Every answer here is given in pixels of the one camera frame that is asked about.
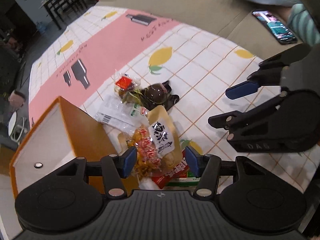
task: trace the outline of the phone screen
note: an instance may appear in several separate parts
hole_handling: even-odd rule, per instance
[[[252,14],[265,25],[281,43],[297,41],[293,33],[269,11],[254,11]]]

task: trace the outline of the floor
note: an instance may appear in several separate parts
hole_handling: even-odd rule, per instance
[[[88,8],[95,5],[95,3],[91,0],[86,0],[86,3],[88,5]],[[77,18],[79,18],[87,9],[84,8],[82,11],[70,12],[67,16],[64,16],[63,19],[66,22],[65,24],[61,21],[58,21],[61,30],[57,28],[57,26],[51,22],[47,25],[47,30],[44,34],[40,34],[37,32],[33,38],[29,41],[29,44],[27,45],[26,52],[24,54],[22,63],[21,63],[21,69],[18,73],[15,88],[17,91],[23,93],[26,96],[26,103],[17,110],[17,120],[19,120],[22,117],[25,117],[28,119],[29,112],[28,112],[28,95],[29,95],[29,76],[31,72],[32,64],[46,51],[46,49],[64,32],[67,25],[75,21]],[[5,106],[5,114],[4,114],[4,122],[8,122],[14,109],[9,106]],[[27,120],[26,127],[28,130],[30,130],[29,127],[29,120]],[[18,147],[17,143],[13,142],[10,138],[4,138],[0,136],[0,144],[5,145],[6,147],[16,150]]]

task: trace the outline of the white stool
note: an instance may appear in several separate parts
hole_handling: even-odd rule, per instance
[[[17,144],[20,144],[22,134],[28,132],[28,129],[24,127],[27,119],[22,117],[20,120],[22,120],[22,125],[17,124],[17,112],[14,112],[8,124],[8,134],[11,140]]]

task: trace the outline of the couch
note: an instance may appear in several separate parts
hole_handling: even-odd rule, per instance
[[[124,7],[173,18],[227,38],[266,59],[294,45],[280,45],[245,0],[99,0],[98,5]]]

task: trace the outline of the barcode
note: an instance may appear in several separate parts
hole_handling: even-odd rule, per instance
[[[108,115],[106,115],[106,114],[103,115],[102,121],[103,121],[104,123],[109,123],[110,120],[111,120],[111,116],[108,116]]]

